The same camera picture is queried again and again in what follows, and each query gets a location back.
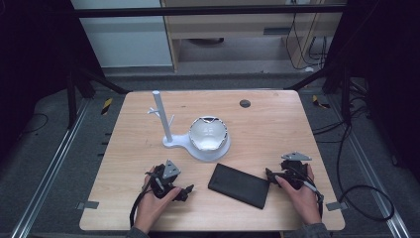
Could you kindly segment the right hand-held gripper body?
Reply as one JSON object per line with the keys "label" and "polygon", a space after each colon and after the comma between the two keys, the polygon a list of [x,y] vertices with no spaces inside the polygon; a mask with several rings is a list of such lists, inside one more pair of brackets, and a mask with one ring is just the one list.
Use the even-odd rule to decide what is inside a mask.
{"label": "right hand-held gripper body", "polygon": [[275,176],[285,179],[294,189],[300,189],[306,183],[311,183],[307,173],[310,157],[299,152],[291,152],[282,155],[281,158],[281,172],[274,173]]}

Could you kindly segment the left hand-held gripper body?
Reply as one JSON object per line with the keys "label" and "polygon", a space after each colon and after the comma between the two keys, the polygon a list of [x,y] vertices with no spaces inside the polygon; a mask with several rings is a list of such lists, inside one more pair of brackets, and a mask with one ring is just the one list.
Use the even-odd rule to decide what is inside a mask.
{"label": "left hand-held gripper body", "polygon": [[164,198],[174,189],[173,182],[179,174],[179,168],[172,160],[167,160],[165,164],[161,164],[155,167],[152,172],[148,172],[150,178],[146,185],[146,191],[151,191],[157,198]]}

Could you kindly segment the black pouch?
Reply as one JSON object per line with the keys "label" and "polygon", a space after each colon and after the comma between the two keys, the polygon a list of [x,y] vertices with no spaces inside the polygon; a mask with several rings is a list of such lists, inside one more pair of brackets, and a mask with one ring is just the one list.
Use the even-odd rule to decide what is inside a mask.
{"label": "black pouch", "polygon": [[217,164],[208,183],[208,188],[263,209],[269,183],[265,179]]}

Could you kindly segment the person's left hand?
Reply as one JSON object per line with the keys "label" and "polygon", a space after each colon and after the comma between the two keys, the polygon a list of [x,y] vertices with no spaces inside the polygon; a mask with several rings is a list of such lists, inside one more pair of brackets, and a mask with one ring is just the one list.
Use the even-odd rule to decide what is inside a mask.
{"label": "person's left hand", "polygon": [[169,204],[181,192],[180,187],[173,188],[164,198],[157,198],[147,192],[137,206],[134,227],[148,234]]}

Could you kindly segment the person's right hand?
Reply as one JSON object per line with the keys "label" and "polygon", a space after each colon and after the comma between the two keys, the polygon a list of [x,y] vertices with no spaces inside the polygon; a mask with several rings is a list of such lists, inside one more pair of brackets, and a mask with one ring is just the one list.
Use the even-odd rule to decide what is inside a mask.
{"label": "person's right hand", "polygon": [[299,190],[296,190],[284,178],[275,176],[275,179],[289,196],[294,209],[305,225],[322,222],[318,209],[317,196],[313,190],[307,186],[303,186]]}

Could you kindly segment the white stand with pole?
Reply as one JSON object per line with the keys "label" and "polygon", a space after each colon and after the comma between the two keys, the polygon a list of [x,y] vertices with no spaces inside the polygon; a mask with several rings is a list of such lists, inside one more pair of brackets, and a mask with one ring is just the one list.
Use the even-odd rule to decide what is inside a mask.
{"label": "white stand with pole", "polygon": [[183,135],[175,135],[170,131],[170,126],[173,121],[173,117],[171,117],[170,120],[167,119],[161,95],[158,90],[153,91],[153,97],[157,108],[151,107],[148,113],[155,114],[160,119],[164,131],[162,143],[166,148],[183,148],[196,160],[208,163],[216,162],[228,153],[231,146],[231,138],[229,131],[227,141],[222,148],[220,148],[217,151],[210,152],[199,151],[193,146],[189,139],[189,130],[186,134]]}

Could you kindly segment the grey tape piece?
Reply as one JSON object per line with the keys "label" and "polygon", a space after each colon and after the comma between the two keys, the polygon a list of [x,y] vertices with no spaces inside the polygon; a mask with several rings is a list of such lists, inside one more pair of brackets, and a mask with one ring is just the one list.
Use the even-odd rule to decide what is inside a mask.
{"label": "grey tape piece", "polygon": [[345,202],[339,202],[339,201],[327,203],[326,207],[329,211],[345,210],[349,208]]}
{"label": "grey tape piece", "polygon": [[76,205],[77,210],[96,209],[99,205],[98,201],[80,201]]}

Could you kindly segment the white heart-shaped bowl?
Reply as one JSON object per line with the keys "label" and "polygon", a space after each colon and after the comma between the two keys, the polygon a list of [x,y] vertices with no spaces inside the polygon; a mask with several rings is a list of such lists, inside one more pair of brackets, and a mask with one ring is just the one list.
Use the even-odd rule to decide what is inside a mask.
{"label": "white heart-shaped bowl", "polygon": [[218,117],[202,116],[189,128],[189,139],[199,151],[217,151],[224,146],[228,138],[228,129]]}

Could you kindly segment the yellow black striped tape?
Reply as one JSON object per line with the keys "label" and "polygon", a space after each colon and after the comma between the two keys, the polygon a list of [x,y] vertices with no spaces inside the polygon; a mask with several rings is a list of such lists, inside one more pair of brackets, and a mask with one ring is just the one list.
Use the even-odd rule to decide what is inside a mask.
{"label": "yellow black striped tape", "polygon": [[325,95],[313,95],[312,103],[320,108],[329,109],[330,103]]}
{"label": "yellow black striped tape", "polygon": [[111,104],[112,104],[113,98],[107,98],[103,104],[101,115],[106,115]]}

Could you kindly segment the black stand legs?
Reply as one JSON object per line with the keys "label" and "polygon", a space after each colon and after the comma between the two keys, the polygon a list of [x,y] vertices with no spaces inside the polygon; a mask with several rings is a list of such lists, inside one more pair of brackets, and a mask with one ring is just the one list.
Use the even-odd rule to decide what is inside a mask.
{"label": "black stand legs", "polygon": [[322,69],[310,74],[303,80],[286,87],[286,90],[298,91],[305,85],[315,81],[318,78],[325,77],[326,81],[322,90],[329,94],[341,88],[341,116],[347,125],[351,124],[352,116],[350,111],[350,69],[345,63],[332,62]]}
{"label": "black stand legs", "polygon": [[68,126],[70,129],[76,122],[76,91],[79,91],[83,98],[92,98],[96,91],[90,81],[93,80],[99,84],[111,89],[118,94],[129,93],[128,89],[120,87],[117,84],[106,79],[85,67],[74,66],[66,77],[66,92],[67,92],[67,106],[68,106]]}

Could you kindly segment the dark curtain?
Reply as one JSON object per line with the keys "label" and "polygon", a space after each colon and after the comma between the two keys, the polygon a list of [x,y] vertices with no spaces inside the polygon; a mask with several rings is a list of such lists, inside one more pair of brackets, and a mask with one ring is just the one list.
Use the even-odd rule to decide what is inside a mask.
{"label": "dark curtain", "polygon": [[66,88],[67,64],[53,46],[55,37],[65,40],[78,65],[103,74],[80,21],[47,14],[72,8],[70,0],[0,0],[0,162],[36,103]]}
{"label": "dark curtain", "polygon": [[367,81],[373,119],[397,163],[420,182],[420,0],[347,0],[329,50]]}

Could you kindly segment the white cabinet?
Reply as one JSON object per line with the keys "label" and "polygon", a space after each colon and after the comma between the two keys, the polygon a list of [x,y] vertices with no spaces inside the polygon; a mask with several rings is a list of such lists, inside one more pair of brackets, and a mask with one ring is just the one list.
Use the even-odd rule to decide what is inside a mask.
{"label": "white cabinet", "polygon": [[[76,10],[154,8],[159,0],[70,0]],[[80,20],[104,68],[172,66],[163,17]]]}

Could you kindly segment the light wooden desk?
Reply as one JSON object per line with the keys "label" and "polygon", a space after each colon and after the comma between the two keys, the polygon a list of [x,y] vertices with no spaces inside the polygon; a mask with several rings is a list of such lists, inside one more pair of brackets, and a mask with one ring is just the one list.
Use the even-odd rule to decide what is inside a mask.
{"label": "light wooden desk", "polygon": [[[163,7],[251,6],[251,5],[327,5],[347,0],[159,0]],[[341,13],[245,14],[166,16],[166,31],[173,60],[178,60],[175,43],[186,39],[217,39],[282,36],[291,63],[309,64],[313,39],[333,37]]]}

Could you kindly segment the metal floor rail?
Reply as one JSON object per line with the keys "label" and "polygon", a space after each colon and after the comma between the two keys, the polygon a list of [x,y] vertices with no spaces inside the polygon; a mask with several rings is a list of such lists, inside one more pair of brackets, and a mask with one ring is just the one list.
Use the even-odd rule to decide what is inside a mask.
{"label": "metal floor rail", "polygon": [[355,159],[367,184],[377,188],[377,191],[374,191],[372,195],[381,212],[381,215],[388,216],[386,224],[391,234],[394,238],[411,238],[411,235],[397,208],[390,200],[386,200],[385,197],[380,194],[381,191],[385,194],[388,194],[388,192],[370,164],[368,156],[363,150],[360,140],[352,130],[348,132],[348,142],[350,143],[352,152],[355,155]]}
{"label": "metal floor rail", "polygon": [[53,182],[60,170],[63,161],[66,158],[68,150],[82,124],[86,110],[90,104],[90,99],[82,99],[80,106],[76,111],[76,119],[73,124],[65,131],[65,134],[57,147],[52,160],[44,173],[31,201],[13,229],[10,238],[27,238],[36,218],[43,207],[45,200],[51,190]]}

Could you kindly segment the black horizontal frame bar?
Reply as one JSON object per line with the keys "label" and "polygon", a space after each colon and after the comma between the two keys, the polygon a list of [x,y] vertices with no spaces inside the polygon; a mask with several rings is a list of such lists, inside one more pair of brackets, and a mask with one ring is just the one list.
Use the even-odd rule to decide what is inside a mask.
{"label": "black horizontal frame bar", "polygon": [[254,5],[254,6],[200,6],[127,9],[81,9],[68,12],[78,18],[201,16],[241,14],[294,14],[339,13],[347,10],[346,4],[327,5]]}

